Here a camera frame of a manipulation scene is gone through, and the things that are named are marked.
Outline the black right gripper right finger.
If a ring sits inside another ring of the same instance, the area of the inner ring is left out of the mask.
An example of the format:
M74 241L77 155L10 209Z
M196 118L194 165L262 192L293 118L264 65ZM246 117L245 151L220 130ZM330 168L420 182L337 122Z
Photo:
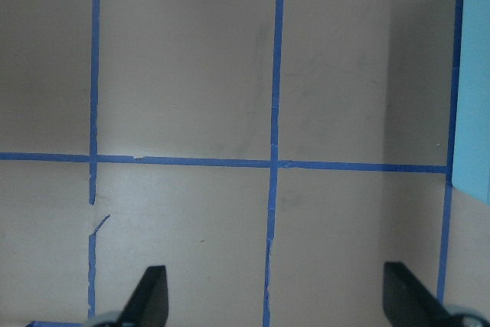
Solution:
M401 262L384 264L383 311L394 327L464 326Z

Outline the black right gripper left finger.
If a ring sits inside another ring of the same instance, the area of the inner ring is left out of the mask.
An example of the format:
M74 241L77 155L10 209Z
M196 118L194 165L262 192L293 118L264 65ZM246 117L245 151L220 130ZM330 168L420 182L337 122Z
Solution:
M165 266L148 267L118 317L118 326L164 327L169 316Z

